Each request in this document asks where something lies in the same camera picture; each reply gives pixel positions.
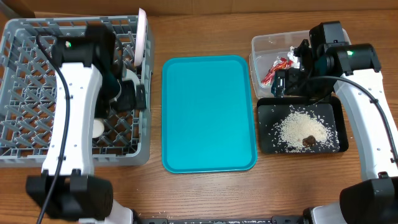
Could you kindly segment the brown food scrap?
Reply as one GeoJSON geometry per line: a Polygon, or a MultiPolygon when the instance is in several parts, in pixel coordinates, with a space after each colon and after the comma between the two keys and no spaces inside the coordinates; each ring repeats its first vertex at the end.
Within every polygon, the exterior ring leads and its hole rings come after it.
{"type": "Polygon", "coordinates": [[[314,136],[310,135],[307,138],[302,139],[302,144],[304,147],[313,147],[316,145],[317,140],[315,139],[314,136]]]}

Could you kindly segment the large white plate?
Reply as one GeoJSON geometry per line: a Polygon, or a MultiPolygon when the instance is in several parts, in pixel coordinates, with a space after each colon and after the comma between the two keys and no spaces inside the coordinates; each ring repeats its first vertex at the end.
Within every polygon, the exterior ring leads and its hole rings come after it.
{"type": "Polygon", "coordinates": [[[146,46],[147,14],[145,10],[139,9],[136,30],[136,46],[134,56],[134,66],[140,67],[144,59],[144,49],[146,46]]]}

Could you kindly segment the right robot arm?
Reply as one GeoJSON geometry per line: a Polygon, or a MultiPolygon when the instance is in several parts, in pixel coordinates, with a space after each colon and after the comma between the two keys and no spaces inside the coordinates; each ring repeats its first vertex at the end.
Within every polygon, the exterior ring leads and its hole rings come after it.
{"type": "Polygon", "coordinates": [[[272,94],[314,104],[334,93],[343,104],[361,163],[362,181],[339,201],[308,208],[304,223],[397,222],[397,127],[386,101],[381,63],[371,44],[353,45],[340,22],[322,22],[294,50],[298,69],[277,70],[272,94]]]}

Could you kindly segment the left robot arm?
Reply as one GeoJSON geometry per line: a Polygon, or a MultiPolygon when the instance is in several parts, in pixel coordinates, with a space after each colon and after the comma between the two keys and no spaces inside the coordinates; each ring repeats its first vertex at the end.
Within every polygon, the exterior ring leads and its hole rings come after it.
{"type": "Polygon", "coordinates": [[[110,181],[94,175],[93,138],[103,133],[97,119],[110,111],[147,107],[145,86],[137,75],[114,66],[121,43],[105,25],[88,25],[83,36],[58,36],[45,54],[55,69],[57,95],[50,146],[40,175],[25,189],[40,207],[38,221],[139,223],[137,213],[113,197],[110,181]]]}

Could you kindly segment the red snack wrapper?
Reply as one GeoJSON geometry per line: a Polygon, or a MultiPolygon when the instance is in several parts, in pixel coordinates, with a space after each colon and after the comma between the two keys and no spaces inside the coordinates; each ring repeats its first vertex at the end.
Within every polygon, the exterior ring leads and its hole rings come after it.
{"type": "Polygon", "coordinates": [[[271,85],[274,81],[275,72],[281,69],[289,69],[293,64],[293,61],[287,58],[277,57],[276,61],[273,63],[265,78],[261,81],[263,85],[271,85]]]}

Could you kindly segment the white paper cup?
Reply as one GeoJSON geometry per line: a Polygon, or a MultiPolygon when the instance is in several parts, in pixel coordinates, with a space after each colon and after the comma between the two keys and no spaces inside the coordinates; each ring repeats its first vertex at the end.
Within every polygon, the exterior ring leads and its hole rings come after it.
{"type": "Polygon", "coordinates": [[[93,138],[98,138],[104,133],[103,119],[95,118],[93,120],[93,138]]]}

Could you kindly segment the white tissue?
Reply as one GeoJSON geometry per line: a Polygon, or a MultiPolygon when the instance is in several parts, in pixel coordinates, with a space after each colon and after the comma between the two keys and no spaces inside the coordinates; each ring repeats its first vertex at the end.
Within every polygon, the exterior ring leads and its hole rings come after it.
{"type": "Polygon", "coordinates": [[[300,60],[299,60],[298,56],[295,56],[294,50],[295,50],[295,47],[291,46],[290,51],[287,53],[287,57],[292,62],[292,64],[291,64],[292,68],[300,68],[300,60]]]}

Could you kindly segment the grey bowl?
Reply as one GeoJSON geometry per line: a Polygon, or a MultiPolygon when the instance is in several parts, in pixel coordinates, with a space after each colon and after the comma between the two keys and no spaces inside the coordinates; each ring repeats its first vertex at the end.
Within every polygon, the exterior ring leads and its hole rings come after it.
{"type": "Polygon", "coordinates": [[[141,84],[139,77],[130,69],[123,69],[122,81],[132,81],[134,89],[137,90],[137,86],[141,84]]]}

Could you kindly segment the white rice pile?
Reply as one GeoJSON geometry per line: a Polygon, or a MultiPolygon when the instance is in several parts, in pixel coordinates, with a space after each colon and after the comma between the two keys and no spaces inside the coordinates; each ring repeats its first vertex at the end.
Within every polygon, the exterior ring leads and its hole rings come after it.
{"type": "Polygon", "coordinates": [[[340,150],[340,140],[329,104],[321,105],[275,105],[266,109],[264,151],[268,154],[282,153],[334,153],[340,150]],[[313,147],[304,147],[302,139],[314,136],[313,147]]]}

